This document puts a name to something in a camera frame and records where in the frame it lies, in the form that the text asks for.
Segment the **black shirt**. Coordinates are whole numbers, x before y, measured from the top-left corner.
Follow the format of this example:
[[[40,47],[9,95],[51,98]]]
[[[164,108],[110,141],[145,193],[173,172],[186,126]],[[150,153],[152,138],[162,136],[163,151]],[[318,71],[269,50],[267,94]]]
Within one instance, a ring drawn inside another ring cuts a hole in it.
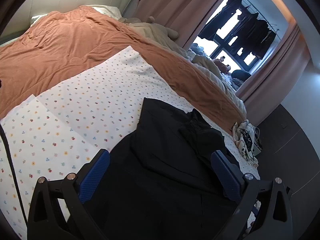
[[[146,98],[84,206],[107,239],[213,239],[236,208],[212,168],[216,150],[236,164],[197,110]]]

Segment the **hanging dark clothes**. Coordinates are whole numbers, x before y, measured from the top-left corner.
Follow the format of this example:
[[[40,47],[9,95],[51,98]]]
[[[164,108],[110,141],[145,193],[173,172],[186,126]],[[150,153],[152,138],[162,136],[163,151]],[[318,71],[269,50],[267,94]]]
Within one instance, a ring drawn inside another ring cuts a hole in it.
[[[257,59],[263,59],[271,44],[276,38],[276,33],[269,28],[266,20],[259,19],[259,14],[251,13],[247,7],[242,5],[242,0],[227,0],[226,5],[221,11],[215,15],[203,29],[200,31],[198,37],[204,38],[208,41],[214,40],[217,31],[240,11],[241,14],[237,16],[237,23],[223,38],[226,43],[231,39],[236,40],[229,45],[228,51],[235,55],[242,49],[241,57],[245,58],[252,54]]]

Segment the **white bedside box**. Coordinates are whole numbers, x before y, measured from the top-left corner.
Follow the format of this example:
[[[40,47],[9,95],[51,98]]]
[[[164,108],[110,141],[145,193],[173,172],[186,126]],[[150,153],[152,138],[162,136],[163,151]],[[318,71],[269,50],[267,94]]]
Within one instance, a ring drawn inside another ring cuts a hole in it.
[[[261,153],[262,151],[262,144],[260,143],[259,140],[255,140],[253,144],[253,150],[252,153],[254,156],[257,156]]]

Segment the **floral white bed sheet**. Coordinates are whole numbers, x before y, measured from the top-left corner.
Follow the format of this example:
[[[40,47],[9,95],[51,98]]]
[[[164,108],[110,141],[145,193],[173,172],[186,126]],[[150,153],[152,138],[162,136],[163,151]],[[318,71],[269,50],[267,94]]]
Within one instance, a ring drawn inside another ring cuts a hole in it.
[[[14,171],[1,153],[1,211],[26,239],[37,178],[61,179],[101,149],[111,150],[137,127],[143,100],[162,100],[185,112],[195,106],[179,96],[132,47],[30,96],[2,121]]]

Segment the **orange brown duvet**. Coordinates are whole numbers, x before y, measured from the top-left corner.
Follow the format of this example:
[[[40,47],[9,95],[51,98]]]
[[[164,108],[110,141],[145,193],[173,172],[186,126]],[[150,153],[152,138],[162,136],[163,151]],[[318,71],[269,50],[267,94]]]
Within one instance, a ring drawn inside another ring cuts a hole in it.
[[[246,120],[244,103],[219,78],[86,5],[52,11],[1,47],[1,116],[126,47],[139,52],[179,96],[226,132]]]

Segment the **beige plush toy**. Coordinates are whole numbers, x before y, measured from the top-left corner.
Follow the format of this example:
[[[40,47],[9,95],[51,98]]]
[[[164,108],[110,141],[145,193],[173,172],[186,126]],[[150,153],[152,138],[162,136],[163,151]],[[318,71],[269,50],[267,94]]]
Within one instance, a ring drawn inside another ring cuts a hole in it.
[[[118,21],[127,25],[140,35],[152,38],[154,40],[159,37],[169,38],[173,41],[179,38],[179,33],[177,31],[156,23],[153,16],[149,16],[145,22],[136,17],[121,17]]]

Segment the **white pillow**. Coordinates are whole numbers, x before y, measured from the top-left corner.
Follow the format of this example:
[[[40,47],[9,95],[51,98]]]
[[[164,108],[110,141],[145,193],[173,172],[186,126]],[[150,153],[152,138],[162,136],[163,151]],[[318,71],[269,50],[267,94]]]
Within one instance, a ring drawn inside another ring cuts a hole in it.
[[[119,20],[122,18],[121,12],[117,7],[108,6],[108,5],[88,5],[92,7],[94,10],[98,11],[103,15],[107,15],[115,20]],[[32,16],[30,19],[30,25],[32,26],[35,22],[37,22],[40,18],[47,16],[47,14]]]

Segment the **pink curtain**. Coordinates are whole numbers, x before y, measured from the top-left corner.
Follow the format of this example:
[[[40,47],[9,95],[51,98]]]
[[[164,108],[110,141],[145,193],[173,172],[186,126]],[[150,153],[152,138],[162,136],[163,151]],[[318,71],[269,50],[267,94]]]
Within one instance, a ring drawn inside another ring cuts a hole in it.
[[[176,43],[189,48],[212,13],[223,0],[140,0],[133,14],[144,21],[155,18],[156,23],[179,33]]]

